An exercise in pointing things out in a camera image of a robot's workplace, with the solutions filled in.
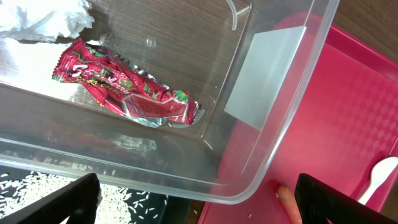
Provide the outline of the orange carrot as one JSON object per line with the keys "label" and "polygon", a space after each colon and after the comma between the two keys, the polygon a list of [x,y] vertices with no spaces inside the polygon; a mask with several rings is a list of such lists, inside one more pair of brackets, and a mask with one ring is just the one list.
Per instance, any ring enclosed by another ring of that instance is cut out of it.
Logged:
{"label": "orange carrot", "polygon": [[302,224],[302,217],[295,200],[294,192],[286,185],[279,185],[276,195],[284,206],[290,221],[293,224]]}

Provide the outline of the white tissue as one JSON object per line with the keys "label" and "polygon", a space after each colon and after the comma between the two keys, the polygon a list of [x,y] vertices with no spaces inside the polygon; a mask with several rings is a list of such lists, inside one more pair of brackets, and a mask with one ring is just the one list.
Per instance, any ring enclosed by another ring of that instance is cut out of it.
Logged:
{"label": "white tissue", "polygon": [[76,39],[95,19],[87,0],[2,0],[1,37],[55,42],[58,37]]}

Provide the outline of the clear plastic bin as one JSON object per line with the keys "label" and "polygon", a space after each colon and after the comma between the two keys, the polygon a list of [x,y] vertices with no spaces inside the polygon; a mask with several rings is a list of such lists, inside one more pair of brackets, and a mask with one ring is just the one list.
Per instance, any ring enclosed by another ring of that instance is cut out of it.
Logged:
{"label": "clear plastic bin", "polygon": [[81,36],[202,111],[150,128],[52,72],[70,40],[1,39],[1,163],[208,202],[249,198],[319,58],[334,0],[93,1]]}

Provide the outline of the red serving tray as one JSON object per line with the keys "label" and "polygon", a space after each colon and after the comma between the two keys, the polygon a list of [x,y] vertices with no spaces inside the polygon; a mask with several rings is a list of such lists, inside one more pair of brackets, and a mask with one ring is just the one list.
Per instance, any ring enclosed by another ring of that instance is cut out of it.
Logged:
{"label": "red serving tray", "polygon": [[200,223],[288,223],[276,196],[307,173],[351,198],[397,155],[397,64],[331,27],[298,110],[259,188],[236,205],[206,203]]}

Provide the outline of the white plastic spoon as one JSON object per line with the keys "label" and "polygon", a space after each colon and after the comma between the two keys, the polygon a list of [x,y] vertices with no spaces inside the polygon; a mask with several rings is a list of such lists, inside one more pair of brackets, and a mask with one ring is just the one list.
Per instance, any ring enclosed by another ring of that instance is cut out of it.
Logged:
{"label": "white plastic spoon", "polygon": [[389,175],[394,171],[397,166],[396,157],[387,157],[379,161],[372,169],[370,175],[370,184],[364,191],[358,202],[366,205],[368,200],[372,197],[374,192],[387,180]]}

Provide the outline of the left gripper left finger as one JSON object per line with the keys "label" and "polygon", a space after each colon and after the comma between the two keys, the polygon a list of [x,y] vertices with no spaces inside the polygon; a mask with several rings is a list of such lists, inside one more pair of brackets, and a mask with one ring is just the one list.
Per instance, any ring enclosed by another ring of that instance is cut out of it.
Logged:
{"label": "left gripper left finger", "polygon": [[100,182],[86,174],[46,197],[4,217],[1,224],[94,224],[100,203]]}

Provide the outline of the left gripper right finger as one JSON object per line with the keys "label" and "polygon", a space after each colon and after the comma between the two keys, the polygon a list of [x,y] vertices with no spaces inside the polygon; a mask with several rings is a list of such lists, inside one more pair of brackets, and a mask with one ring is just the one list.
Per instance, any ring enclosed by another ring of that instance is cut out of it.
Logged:
{"label": "left gripper right finger", "polygon": [[305,173],[294,195],[303,224],[397,224]]}

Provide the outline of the red snack wrapper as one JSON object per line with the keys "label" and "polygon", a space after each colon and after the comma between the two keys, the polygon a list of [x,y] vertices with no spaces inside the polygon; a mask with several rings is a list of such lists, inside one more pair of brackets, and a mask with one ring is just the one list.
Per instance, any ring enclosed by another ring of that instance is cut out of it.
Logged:
{"label": "red snack wrapper", "polygon": [[128,59],[78,39],[60,56],[52,79],[77,83],[108,110],[150,128],[191,126],[204,114],[186,90],[173,90]]}

